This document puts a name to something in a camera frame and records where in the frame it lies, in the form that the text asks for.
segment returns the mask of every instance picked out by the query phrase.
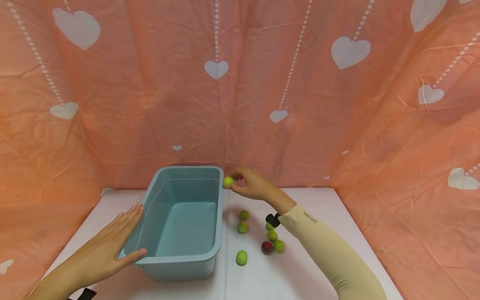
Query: pink curtain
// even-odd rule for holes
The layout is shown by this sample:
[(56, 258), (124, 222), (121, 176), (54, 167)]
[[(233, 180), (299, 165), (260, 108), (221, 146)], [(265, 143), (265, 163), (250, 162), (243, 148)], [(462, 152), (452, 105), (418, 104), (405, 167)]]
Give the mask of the pink curtain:
[(171, 164), (334, 187), (406, 300), (480, 293), (476, 0), (0, 2), (0, 290)]

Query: black object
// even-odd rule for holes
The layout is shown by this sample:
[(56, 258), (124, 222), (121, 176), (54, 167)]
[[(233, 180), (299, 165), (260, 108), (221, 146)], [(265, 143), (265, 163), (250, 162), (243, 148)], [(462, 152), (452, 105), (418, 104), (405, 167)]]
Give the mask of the black object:
[(273, 228), (277, 228), (278, 226), (280, 226), (280, 221), (278, 220), (279, 216), (280, 216), (279, 214), (276, 214), (275, 216), (273, 216), (273, 214), (269, 214), (265, 218), (265, 221), (267, 221), (267, 223), (272, 225)]
[(77, 300), (91, 300), (93, 297), (95, 297), (96, 292), (92, 291), (89, 288), (85, 288), (83, 293), (78, 297)]

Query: dotted line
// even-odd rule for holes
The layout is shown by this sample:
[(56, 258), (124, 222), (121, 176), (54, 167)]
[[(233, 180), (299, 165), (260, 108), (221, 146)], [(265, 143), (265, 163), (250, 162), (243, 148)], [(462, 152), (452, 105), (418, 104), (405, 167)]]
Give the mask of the dotted line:
[(300, 50), (300, 44), (301, 44), (301, 41), (303, 39), (303, 33), (305, 32), (305, 27), (307, 25), (308, 15), (310, 13), (310, 8), (312, 8), (312, 2), (313, 2), (313, 0), (309, 0), (310, 4), (307, 7), (307, 11), (306, 11), (306, 14), (305, 14), (305, 20), (303, 20), (303, 26), (301, 27), (297, 48), (295, 49), (295, 54), (293, 55), (292, 65), (290, 66), (290, 72), (288, 73), (287, 83), (285, 84), (285, 89), (283, 90), (282, 101), (280, 101), (280, 106), (278, 108), (278, 111), (282, 110), (283, 102), (285, 101), (285, 96), (287, 95), (288, 86), (290, 85), (290, 80), (292, 78), (293, 69), (295, 68), (295, 63), (297, 62), (297, 56), (298, 56), (299, 50)]
[(67, 6), (67, 10), (71, 12), (72, 10), (70, 9), (70, 6), (68, 5), (68, 0), (63, 0), (63, 3)]
[(475, 34), (475, 36), (472, 38), (472, 40), (465, 46), (463, 47), (462, 51), (460, 51), (460, 53), (458, 54), (457, 57), (455, 57), (454, 61), (448, 66), (448, 68), (442, 73), (442, 76), (440, 76), (437, 81), (435, 82), (435, 84), (432, 86), (433, 88), (436, 88), (437, 85), (440, 83), (440, 81), (442, 81), (445, 76), (447, 76), (447, 73), (450, 72), (450, 70), (454, 67), (454, 65), (460, 60), (460, 58), (462, 58), (462, 55), (465, 54), (465, 52), (468, 50), (468, 48), (470, 48), (470, 46), (472, 46), (474, 44), (474, 42), (478, 39), (478, 37), (480, 36), (480, 32), (477, 32), (477, 34)]
[(480, 164), (473, 166), (468, 172), (465, 172), (465, 176), (470, 176), (471, 173), (475, 172), (480, 167)]
[(10, 11), (12, 12), (13, 17), (17, 20), (17, 24), (19, 25), (20, 29), (23, 31), (25, 39), (27, 40), (28, 45), (30, 46), (30, 49), (33, 52), (33, 55), (35, 55), (36, 60), (38, 61), (38, 64), (40, 65), (40, 68), (42, 69), (42, 72), (45, 75), (45, 78), (47, 79), (47, 82), (48, 82), (50, 88), (52, 89), (52, 92), (57, 97), (57, 100), (60, 102), (60, 105), (63, 106), (64, 105), (63, 104), (63, 99), (61, 98), (60, 93), (58, 92), (55, 84), (53, 83), (53, 80), (50, 77), (50, 74), (48, 73), (47, 67), (43, 63), (43, 59), (40, 56), (40, 53), (38, 52), (38, 49), (36, 48), (35, 43), (33, 42), (30, 34), (28, 33), (23, 21), (20, 19), (20, 16), (18, 15), (17, 10), (14, 8), (12, 2), (7, 1), (6, 3), (10, 7)]
[(215, 0), (215, 62), (218, 62), (218, 12), (218, 0)]
[(375, 0), (370, 0), (370, 4), (367, 6), (367, 10), (365, 11), (365, 14), (362, 17), (362, 21), (360, 22), (360, 25), (357, 28), (357, 31), (355, 32), (355, 36), (353, 37), (354, 40), (356, 40), (360, 34), (360, 30), (363, 28), (363, 24), (365, 24), (365, 20), (367, 20), (367, 15), (370, 13), (370, 9), (372, 9), (372, 4), (375, 3)]

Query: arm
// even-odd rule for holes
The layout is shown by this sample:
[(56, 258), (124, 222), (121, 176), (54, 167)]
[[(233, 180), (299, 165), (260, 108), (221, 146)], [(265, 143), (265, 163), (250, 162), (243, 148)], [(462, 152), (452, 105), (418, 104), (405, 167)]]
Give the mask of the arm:
[(281, 215), (279, 221), (300, 241), (335, 288), (339, 300), (386, 300), (377, 277), (331, 228), (255, 170), (239, 167), (233, 177), (245, 179), (246, 185), (231, 185), (230, 189), (244, 197), (267, 202)]
[(41, 280), (27, 300), (66, 300), (75, 291), (116, 274), (146, 255), (136, 250), (122, 259), (117, 255), (143, 213), (138, 203), (110, 224)]

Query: left hand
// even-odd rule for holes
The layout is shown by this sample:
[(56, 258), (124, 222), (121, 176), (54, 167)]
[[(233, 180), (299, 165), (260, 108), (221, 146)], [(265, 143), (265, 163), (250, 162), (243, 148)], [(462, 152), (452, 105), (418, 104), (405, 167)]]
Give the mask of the left hand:
[(121, 212), (58, 269), (72, 274), (77, 288), (84, 288), (111, 277), (124, 267), (145, 257), (147, 250), (138, 249), (122, 259), (117, 258), (143, 211), (144, 208), (138, 203), (126, 213)]

